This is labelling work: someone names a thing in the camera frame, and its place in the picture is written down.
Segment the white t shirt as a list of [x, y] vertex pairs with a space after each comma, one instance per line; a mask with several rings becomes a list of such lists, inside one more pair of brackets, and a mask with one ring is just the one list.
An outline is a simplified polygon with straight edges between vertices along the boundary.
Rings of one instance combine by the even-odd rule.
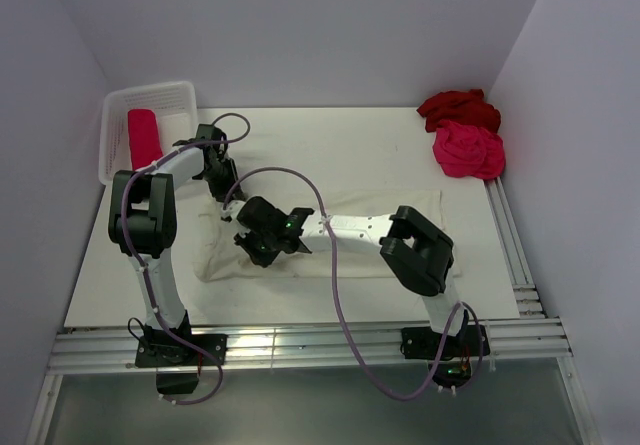
[[[432, 190], [353, 190], [322, 195], [326, 210], [339, 215], [384, 215], [400, 205], [408, 205], [441, 229], [446, 228], [442, 192]], [[238, 227], [221, 219], [220, 205], [206, 202], [198, 213], [198, 239], [193, 271], [203, 282], [229, 278], [326, 278], [330, 272], [330, 253], [280, 255], [267, 268], [254, 265], [233, 242]], [[380, 255], [347, 251], [338, 253], [341, 278], [390, 278], [393, 272]]]

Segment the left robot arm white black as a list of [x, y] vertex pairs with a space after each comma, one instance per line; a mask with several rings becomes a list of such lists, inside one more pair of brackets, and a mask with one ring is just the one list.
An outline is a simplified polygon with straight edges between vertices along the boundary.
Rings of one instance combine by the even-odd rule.
[[167, 155], [139, 171], [114, 175], [108, 235], [125, 254], [137, 275], [146, 307], [145, 331], [166, 332], [159, 353], [172, 364], [183, 364], [195, 351], [195, 340], [180, 329], [188, 314], [176, 285], [171, 247], [177, 236], [176, 190], [190, 180], [207, 183], [212, 198], [222, 203], [246, 199], [240, 187], [227, 138], [215, 124], [201, 124], [196, 135], [175, 143]]

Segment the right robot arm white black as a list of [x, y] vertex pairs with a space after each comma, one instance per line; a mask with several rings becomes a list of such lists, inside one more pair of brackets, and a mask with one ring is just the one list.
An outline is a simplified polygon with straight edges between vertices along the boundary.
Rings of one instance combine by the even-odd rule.
[[435, 348], [452, 355], [466, 344], [468, 313], [454, 308], [459, 295], [453, 241], [415, 208], [403, 205], [378, 216], [329, 216], [297, 207], [286, 214], [256, 196], [231, 201], [222, 217], [240, 227], [235, 244], [263, 268], [281, 254], [342, 251], [381, 257], [405, 289], [422, 297]]

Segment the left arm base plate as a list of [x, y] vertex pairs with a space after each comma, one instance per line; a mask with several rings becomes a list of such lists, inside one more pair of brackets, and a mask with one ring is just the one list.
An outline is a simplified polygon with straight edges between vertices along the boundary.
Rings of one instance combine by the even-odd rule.
[[219, 333], [192, 333], [188, 316], [171, 332], [197, 347], [187, 346], [170, 337], [164, 330], [144, 325], [132, 317], [127, 323], [129, 335], [137, 342], [134, 366], [156, 370], [156, 390], [163, 397], [182, 399], [199, 385], [204, 366], [222, 366], [225, 362], [228, 336]]

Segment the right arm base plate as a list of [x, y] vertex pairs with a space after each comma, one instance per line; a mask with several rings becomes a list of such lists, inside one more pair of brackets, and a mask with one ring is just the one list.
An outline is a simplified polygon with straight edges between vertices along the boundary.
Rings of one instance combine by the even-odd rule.
[[[441, 335], [433, 332], [429, 327], [405, 327], [401, 329], [400, 352], [405, 359], [430, 360], [436, 357]], [[467, 326], [457, 336], [447, 336], [442, 361], [470, 356], [476, 358], [488, 356], [491, 348], [488, 343], [486, 329], [480, 326], [477, 331], [475, 326]]]

